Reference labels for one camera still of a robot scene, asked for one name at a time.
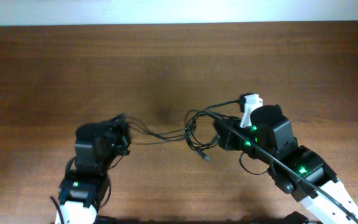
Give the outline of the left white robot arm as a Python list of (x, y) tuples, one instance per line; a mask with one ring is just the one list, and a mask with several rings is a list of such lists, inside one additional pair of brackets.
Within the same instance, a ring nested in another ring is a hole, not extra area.
[(75, 156), (65, 166), (65, 175), (53, 199), (55, 223), (116, 223), (99, 215), (111, 196), (108, 176), (116, 157), (130, 154), (131, 135), (126, 116), (86, 123), (75, 131)]

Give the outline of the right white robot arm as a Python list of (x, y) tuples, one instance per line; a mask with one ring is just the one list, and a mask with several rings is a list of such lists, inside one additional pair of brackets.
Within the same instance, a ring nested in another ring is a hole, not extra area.
[(291, 195), (321, 223), (358, 223), (358, 206), (328, 163), (298, 144), (290, 120), (279, 105), (265, 105), (250, 114), (242, 128), (237, 117), (216, 118), (219, 146), (241, 151), (268, 165), (274, 184)]

